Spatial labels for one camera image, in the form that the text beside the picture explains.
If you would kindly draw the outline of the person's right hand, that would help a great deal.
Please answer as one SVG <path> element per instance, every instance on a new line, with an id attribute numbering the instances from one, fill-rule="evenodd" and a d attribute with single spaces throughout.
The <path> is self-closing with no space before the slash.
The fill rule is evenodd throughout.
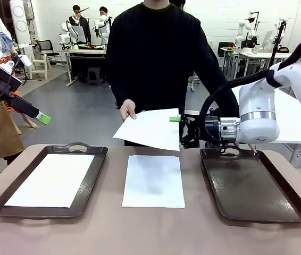
<path id="1" fill-rule="evenodd" d="M 136 119 L 136 113 L 135 113 L 135 108 L 136 105 L 135 103 L 130 100 L 130 99 L 126 99 L 122 106 L 120 107 L 120 115 L 121 115 L 121 119 L 124 122 L 128 117 L 131 117 L 132 119 Z"/>

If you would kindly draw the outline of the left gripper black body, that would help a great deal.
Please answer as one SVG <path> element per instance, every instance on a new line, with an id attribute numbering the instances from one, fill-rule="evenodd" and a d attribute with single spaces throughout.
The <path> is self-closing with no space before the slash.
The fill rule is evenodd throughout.
<path id="1" fill-rule="evenodd" d="M 12 103 L 17 95 L 13 92 L 22 85 L 22 81 L 11 74 L 0 74 L 0 101 Z"/>

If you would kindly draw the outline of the person's left hand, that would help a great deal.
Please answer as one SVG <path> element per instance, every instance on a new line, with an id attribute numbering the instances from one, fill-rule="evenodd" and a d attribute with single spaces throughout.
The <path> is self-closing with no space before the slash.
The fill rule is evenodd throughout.
<path id="1" fill-rule="evenodd" d="M 245 143 L 234 143 L 234 145 L 237 147 L 237 148 L 245 148 L 244 145 Z M 257 153 L 257 150 L 256 150 L 256 146 L 254 144 L 247 144 L 247 146 L 251 149 L 251 151 L 253 151 L 254 153 Z"/>

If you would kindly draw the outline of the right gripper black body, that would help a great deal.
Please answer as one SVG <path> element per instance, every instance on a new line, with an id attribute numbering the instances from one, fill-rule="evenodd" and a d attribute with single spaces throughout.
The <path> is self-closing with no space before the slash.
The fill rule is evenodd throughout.
<path id="1" fill-rule="evenodd" d="M 240 118 L 206 116 L 200 125 L 200 135 L 205 141 L 219 147 L 235 143 L 240 133 Z"/>

